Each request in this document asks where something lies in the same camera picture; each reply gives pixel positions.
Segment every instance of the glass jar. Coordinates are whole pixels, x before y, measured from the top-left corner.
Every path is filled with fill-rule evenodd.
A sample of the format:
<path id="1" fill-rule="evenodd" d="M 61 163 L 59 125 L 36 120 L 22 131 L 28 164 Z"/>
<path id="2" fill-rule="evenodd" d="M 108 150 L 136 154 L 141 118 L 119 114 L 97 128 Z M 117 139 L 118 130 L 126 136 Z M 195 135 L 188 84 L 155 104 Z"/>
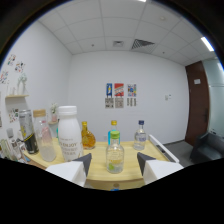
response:
<path id="1" fill-rule="evenodd" d="M 43 160 L 51 162 L 56 158 L 56 153 L 52 143 L 51 132 L 47 124 L 46 110 L 34 110 L 34 132 L 37 145 Z"/>

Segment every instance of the ceiling light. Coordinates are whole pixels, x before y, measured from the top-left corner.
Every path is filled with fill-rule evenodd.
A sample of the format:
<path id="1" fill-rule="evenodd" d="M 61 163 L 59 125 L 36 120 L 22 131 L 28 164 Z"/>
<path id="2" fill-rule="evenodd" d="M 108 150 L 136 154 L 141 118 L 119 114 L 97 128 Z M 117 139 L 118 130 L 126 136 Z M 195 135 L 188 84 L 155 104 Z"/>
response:
<path id="1" fill-rule="evenodd" d="M 204 42 L 209 51 L 214 51 L 212 45 L 208 42 L 208 40 L 205 37 L 202 37 L 201 40 Z"/>

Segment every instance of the green bottle cap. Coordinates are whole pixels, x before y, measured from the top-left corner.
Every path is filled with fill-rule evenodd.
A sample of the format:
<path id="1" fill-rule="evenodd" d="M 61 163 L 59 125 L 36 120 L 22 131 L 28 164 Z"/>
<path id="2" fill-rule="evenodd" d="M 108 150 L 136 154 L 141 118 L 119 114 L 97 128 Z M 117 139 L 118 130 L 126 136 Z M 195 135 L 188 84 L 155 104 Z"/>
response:
<path id="1" fill-rule="evenodd" d="M 111 131 L 110 132 L 110 137 L 112 139 L 118 139 L 120 137 L 120 132 L 119 131 Z"/>

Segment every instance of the ceiling tile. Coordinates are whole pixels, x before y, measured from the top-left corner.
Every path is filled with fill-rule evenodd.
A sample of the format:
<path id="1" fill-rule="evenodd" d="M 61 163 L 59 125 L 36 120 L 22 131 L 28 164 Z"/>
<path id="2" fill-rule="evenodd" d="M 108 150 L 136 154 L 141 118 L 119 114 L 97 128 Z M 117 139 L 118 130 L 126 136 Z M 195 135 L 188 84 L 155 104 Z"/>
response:
<path id="1" fill-rule="evenodd" d="M 188 43 L 176 34 L 170 32 L 161 42 L 162 45 L 169 47 L 175 51 L 185 47 Z"/>
<path id="2" fill-rule="evenodd" d="M 84 52 L 105 51 L 105 39 L 103 37 L 78 41 Z"/>
<path id="3" fill-rule="evenodd" d="M 67 26 L 55 31 L 54 34 L 63 44 L 68 44 L 75 41 L 74 36 Z"/>
<path id="4" fill-rule="evenodd" d="M 88 19 L 100 18 L 100 5 L 98 0 L 76 3 L 59 11 L 67 25 Z"/>
<path id="5" fill-rule="evenodd" d="M 183 56 L 182 54 L 180 54 L 178 52 L 175 53 L 174 55 L 172 55 L 169 59 L 172 60 L 172 61 L 175 61 L 179 64 L 182 64 L 186 61 L 189 61 L 189 59 L 187 57 Z"/>
<path id="6" fill-rule="evenodd" d="M 176 15 L 152 4 L 147 4 L 142 20 L 161 26 L 168 30 L 171 30 L 180 21 Z"/>
<path id="7" fill-rule="evenodd" d="M 201 55 L 204 59 L 214 58 L 217 57 L 216 53 L 214 51 L 209 51 L 208 53 Z"/>
<path id="8" fill-rule="evenodd" d="M 69 26 L 77 40 L 104 36 L 101 19 L 92 19 Z"/>
<path id="9" fill-rule="evenodd" d="M 183 63 L 181 63 L 182 65 L 184 65 L 184 66 L 187 66 L 187 65 L 191 65 L 191 64 L 193 64 L 194 62 L 192 62 L 191 60 L 188 60 L 188 61 L 185 61 L 185 62 L 183 62 Z"/>
<path id="10" fill-rule="evenodd" d="M 47 19 L 42 21 L 42 24 L 44 24 L 52 32 L 65 26 L 65 23 L 57 13 L 47 17 Z"/>
<path id="11" fill-rule="evenodd" d="M 134 37 L 138 21 L 122 18 L 104 18 L 105 36 Z"/>
<path id="12" fill-rule="evenodd" d="M 103 17 L 140 19 L 145 4 L 139 1 L 101 0 Z"/>
<path id="13" fill-rule="evenodd" d="M 60 10 L 65 9 L 65 8 L 71 6 L 71 5 L 74 5 L 75 2 L 77 2 L 77 0 L 76 1 L 70 1 L 70 2 L 67 2 L 67 3 L 64 3 L 64 4 L 61 4 L 58 7 L 56 7 L 55 10 L 60 11 Z"/>
<path id="14" fill-rule="evenodd" d="M 168 32 L 168 30 L 151 23 L 140 22 L 135 38 L 153 43 L 160 43 Z"/>
<path id="15" fill-rule="evenodd" d="M 179 52 L 189 59 L 194 58 L 200 54 L 190 44 L 182 48 Z"/>
<path id="16" fill-rule="evenodd" d="M 51 15 L 53 15 L 53 14 L 55 14 L 55 10 L 54 10 L 54 9 L 51 10 L 51 11 L 49 11 L 49 12 L 47 12 L 47 13 L 45 13 L 44 15 L 42 15 L 42 16 L 39 18 L 39 21 L 42 22 L 42 21 L 44 21 L 45 19 L 47 19 L 49 16 L 51 16 Z"/>
<path id="17" fill-rule="evenodd" d="M 192 63 L 198 62 L 198 61 L 203 61 L 204 58 L 201 55 L 198 55 L 194 58 L 191 58 Z"/>
<path id="18" fill-rule="evenodd" d="M 208 53 L 209 50 L 208 48 L 205 46 L 205 44 L 203 43 L 203 41 L 201 39 L 198 39 L 196 41 L 194 41 L 193 43 L 191 43 L 191 45 L 200 53 L 200 54 L 205 54 Z"/>
<path id="19" fill-rule="evenodd" d="M 152 52 L 153 55 L 156 55 L 162 58 L 168 58 L 174 53 L 176 53 L 176 51 L 162 45 L 158 45 L 155 48 L 155 50 Z"/>
<path id="20" fill-rule="evenodd" d="M 203 34 L 190 21 L 187 19 L 183 19 L 182 21 L 187 24 L 199 38 L 203 37 Z"/>
<path id="21" fill-rule="evenodd" d="M 66 44 L 65 47 L 72 53 L 72 54 L 81 54 L 83 53 L 80 45 L 77 42 L 73 42 L 70 44 Z"/>
<path id="22" fill-rule="evenodd" d="M 129 51 L 132 48 L 134 39 L 126 38 L 126 37 L 106 37 L 106 48 L 109 51 Z M 124 45 L 122 47 L 114 47 L 114 41 L 124 41 Z"/>
<path id="23" fill-rule="evenodd" d="M 198 35 L 183 21 L 179 22 L 173 29 L 172 32 L 183 38 L 188 43 L 191 43 L 198 39 Z"/>

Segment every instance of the white bottle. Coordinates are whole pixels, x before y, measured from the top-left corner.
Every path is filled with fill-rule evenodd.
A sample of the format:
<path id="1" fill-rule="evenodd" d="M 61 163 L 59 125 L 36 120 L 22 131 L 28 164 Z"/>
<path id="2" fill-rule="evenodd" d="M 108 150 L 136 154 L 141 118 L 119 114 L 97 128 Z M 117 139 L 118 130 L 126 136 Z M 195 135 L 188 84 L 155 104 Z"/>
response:
<path id="1" fill-rule="evenodd" d="M 83 156 L 81 129 L 76 118 L 76 106 L 58 108 L 58 140 L 65 162 L 70 162 Z"/>

